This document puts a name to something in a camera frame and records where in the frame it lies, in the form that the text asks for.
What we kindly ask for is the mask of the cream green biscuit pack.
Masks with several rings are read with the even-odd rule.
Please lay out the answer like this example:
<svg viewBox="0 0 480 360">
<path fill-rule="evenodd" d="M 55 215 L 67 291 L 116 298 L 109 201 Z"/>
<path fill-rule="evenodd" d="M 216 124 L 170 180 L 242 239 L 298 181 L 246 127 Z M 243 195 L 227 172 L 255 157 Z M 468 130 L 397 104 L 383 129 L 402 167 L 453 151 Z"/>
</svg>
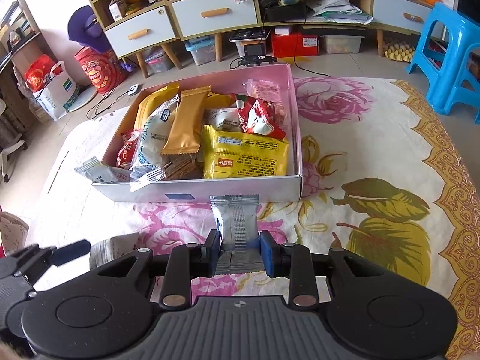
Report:
<svg viewBox="0 0 480 360">
<path fill-rule="evenodd" d="M 138 234 L 130 233 L 114 236 L 93 244 L 89 253 L 89 269 L 101 267 L 135 249 Z"/>
</svg>

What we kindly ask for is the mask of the silver grey snack packet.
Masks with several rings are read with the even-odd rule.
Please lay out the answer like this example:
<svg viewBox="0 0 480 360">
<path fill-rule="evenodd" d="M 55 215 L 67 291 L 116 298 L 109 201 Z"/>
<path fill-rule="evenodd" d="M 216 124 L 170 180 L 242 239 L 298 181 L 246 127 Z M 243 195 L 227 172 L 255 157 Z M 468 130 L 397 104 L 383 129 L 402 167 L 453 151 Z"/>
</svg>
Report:
<svg viewBox="0 0 480 360">
<path fill-rule="evenodd" d="M 220 232 L 220 255 L 216 275 L 261 272 L 257 226 L 258 195 L 211 196 L 211 209 Z"/>
</svg>

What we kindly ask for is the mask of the yellow printed snack pack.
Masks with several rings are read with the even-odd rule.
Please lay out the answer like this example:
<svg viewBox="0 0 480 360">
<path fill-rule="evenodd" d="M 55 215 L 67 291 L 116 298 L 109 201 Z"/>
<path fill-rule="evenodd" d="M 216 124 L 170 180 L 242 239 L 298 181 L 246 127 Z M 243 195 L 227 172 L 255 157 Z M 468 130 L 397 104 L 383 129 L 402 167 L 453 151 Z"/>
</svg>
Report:
<svg viewBox="0 0 480 360">
<path fill-rule="evenodd" d="M 205 179 L 285 176 L 289 143 L 240 132 L 202 129 L 201 150 Z"/>
</svg>

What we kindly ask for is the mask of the gold wafer bar pack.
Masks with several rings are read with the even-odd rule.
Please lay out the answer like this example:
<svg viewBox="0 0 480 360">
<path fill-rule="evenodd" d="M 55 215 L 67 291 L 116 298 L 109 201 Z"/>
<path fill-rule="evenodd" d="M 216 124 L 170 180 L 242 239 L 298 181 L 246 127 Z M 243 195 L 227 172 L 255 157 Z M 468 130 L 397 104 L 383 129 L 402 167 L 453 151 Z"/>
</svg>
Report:
<svg viewBox="0 0 480 360">
<path fill-rule="evenodd" d="M 205 101 L 210 86 L 181 91 L 181 101 L 162 155 L 193 155 L 199 152 Z"/>
</svg>

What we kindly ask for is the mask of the white blue snack pack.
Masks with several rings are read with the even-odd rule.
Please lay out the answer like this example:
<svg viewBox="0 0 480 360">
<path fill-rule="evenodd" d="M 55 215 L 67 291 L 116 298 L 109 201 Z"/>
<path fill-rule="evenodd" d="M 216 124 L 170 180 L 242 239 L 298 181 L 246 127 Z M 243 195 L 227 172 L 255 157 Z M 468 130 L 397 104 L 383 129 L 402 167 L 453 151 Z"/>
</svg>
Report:
<svg viewBox="0 0 480 360">
<path fill-rule="evenodd" d="M 157 107 L 142 128 L 130 167 L 130 191 L 165 180 L 172 161 L 161 154 L 168 141 L 181 97 L 176 94 Z"/>
</svg>

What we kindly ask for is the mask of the red white candy bag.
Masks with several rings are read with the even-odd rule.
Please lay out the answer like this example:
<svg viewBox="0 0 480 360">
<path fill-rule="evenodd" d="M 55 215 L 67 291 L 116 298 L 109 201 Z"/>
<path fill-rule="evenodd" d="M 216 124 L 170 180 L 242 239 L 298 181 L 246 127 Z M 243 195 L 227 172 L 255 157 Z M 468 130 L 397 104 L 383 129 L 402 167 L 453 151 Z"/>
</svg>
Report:
<svg viewBox="0 0 480 360">
<path fill-rule="evenodd" d="M 242 94 L 232 94 L 232 98 L 237 108 L 240 128 L 244 133 L 278 140 L 287 136 L 275 121 L 275 106 L 272 102 Z"/>
</svg>

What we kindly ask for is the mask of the white snack packet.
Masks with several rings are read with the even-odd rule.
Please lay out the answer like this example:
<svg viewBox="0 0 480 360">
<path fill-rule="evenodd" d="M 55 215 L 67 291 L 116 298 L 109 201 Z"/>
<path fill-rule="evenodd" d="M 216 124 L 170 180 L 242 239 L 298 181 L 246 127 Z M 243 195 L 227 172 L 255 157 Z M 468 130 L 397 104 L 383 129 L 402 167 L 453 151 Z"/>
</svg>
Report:
<svg viewBox="0 0 480 360">
<path fill-rule="evenodd" d="M 236 108 L 208 109 L 204 112 L 204 123 L 220 131 L 241 132 Z"/>
</svg>

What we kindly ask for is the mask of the yellow snack bag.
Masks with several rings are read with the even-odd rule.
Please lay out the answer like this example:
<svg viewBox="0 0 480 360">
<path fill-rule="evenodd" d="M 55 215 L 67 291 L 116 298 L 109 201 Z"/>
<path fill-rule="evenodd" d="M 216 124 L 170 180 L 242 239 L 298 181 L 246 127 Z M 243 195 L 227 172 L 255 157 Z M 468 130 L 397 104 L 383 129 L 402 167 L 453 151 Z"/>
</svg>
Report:
<svg viewBox="0 0 480 360">
<path fill-rule="evenodd" d="M 160 105 L 179 93 L 180 84 L 178 82 L 143 89 L 128 108 L 117 132 L 121 134 L 142 128 L 150 115 Z"/>
<path fill-rule="evenodd" d="M 228 108 L 234 103 L 235 99 L 232 94 L 217 94 L 210 92 L 204 101 L 204 108 L 206 110 Z"/>
</svg>

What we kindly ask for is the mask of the pink rice cracker pack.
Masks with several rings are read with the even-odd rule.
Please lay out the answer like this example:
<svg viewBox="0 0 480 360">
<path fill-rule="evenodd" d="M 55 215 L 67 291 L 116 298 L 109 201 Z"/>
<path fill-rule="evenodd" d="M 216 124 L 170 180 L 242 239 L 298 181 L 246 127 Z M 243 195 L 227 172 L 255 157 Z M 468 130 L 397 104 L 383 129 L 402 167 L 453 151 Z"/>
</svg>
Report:
<svg viewBox="0 0 480 360">
<path fill-rule="evenodd" d="M 280 86 L 269 80 L 248 79 L 246 83 L 247 94 L 253 98 L 260 98 L 270 103 L 274 121 L 282 125 L 287 112 L 281 101 Z"/>
</svg>

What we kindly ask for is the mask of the pink cardboard box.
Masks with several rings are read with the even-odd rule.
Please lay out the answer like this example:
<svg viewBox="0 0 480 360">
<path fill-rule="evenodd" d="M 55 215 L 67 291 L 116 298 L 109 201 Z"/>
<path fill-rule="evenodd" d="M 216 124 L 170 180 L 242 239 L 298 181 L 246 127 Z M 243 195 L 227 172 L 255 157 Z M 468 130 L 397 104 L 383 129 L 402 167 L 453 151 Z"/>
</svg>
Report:
<svg viewBox="0 0 480 360">
<path fill-rule="evenodd" d="M 299 113 L 291 69 L 286 64 L 214 72 L 180 80 L 181 89 L 205 86 L 217 94 L 241 94 L 250 79 L 271 80 L 280 87 L 286 112 L 282 130 L 273 139 L 251 133 L 202 130 L 198 170 L 178 180 L 93 183 L 117 203 L 204 203 L 211 196 L 257 195 L 262 203 L 297 202 L 304 172 Z"/>
</svg>

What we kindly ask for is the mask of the white office chair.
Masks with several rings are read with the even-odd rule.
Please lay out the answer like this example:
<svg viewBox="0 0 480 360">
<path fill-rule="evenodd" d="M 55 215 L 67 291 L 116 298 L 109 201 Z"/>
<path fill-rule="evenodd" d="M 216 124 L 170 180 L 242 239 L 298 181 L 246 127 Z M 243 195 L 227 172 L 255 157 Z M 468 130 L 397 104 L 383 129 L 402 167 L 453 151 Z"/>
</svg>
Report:
<svg viewBox="0 0 480 360">
<path fill-rule="evenodd" d="M 6 110 L 7 104 L 1 99 L 1 179 L 4 183 L 10 180 L 8 174 L 10 156 L 19 149 L 27 150 L 28 148 L 24 136 L 14 130 L 4 115 Z"/>
</svg>

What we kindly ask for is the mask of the red storage box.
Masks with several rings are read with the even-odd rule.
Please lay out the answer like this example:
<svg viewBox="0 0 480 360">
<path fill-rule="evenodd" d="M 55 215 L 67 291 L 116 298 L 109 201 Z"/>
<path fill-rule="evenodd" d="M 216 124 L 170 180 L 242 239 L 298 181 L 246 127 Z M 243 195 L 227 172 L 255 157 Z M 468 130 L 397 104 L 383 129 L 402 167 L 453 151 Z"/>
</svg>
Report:
<svg viewBox="0 0 480 360">
<path fill-rule="evenodd" d="M 307 57 L 319 55 L 319 40 L 316 35 L 290 33 L 271 35 L 272 53 L 277 58 Z"/>
</svg>

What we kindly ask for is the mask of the purple plush toy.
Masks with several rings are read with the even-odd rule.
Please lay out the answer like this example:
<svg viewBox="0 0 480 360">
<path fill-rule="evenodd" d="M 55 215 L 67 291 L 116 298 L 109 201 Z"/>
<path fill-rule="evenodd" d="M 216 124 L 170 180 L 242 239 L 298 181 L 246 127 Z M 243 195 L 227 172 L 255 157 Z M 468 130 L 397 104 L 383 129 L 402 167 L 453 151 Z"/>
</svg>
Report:
<svg viewBox="0 0 480 360">
<path fill-rule="evenodd" d="M 72 14 L 67 24 L 67 34 L 71 41 L 79 43 L 83 49 L 91 49 L 95 55 L 111 53 L 111 65 L 115 65 L 121 77 L 128 76 L 128 71 L 122 67 L 116 57 L 91 6 L 80 7 Z"/>
</svg>

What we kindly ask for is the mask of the wooden cabinet white drawers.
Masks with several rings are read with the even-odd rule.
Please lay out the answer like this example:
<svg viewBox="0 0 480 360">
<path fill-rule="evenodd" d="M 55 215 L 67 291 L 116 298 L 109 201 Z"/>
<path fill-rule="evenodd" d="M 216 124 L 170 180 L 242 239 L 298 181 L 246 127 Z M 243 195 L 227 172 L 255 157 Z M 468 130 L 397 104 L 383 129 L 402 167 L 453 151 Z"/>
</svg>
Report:
<svg viewBox="0 0 480 360">
<path fill-rule="evenodd" d="M 223 33 L 261 24 L 256 1 L 157 0 L 120 19 L 112 16 L 109 9 L 112 1 L 89 0 L 89 4 L 116 56 L 124 59 L 134 55 L 145 78 L 149 72 L 143 51 L 148 48 L 161 47 L 175 67 L 181 69 L 182 63 L 172 48 L 174 41 L 213 35 L 219 62 Z"/>
</svg>

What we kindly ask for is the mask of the low wooden tv shelf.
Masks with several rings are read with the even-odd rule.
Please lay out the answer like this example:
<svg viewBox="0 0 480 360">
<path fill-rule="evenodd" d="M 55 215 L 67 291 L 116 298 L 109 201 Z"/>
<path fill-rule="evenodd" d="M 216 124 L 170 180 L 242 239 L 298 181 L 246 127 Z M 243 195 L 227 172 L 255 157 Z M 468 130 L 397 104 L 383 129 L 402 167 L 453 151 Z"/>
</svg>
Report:
<svg viewBox="0 0 480 360">
<path fill-rule="evenodd" d="M 377 31 L 377 51 L 386 53 L 386 32 L 420 33 L 431 5 L 422 0 L 260 0 L 265 24 L 300 22 L 303 26 L 340 26 Z"/>
</svg>

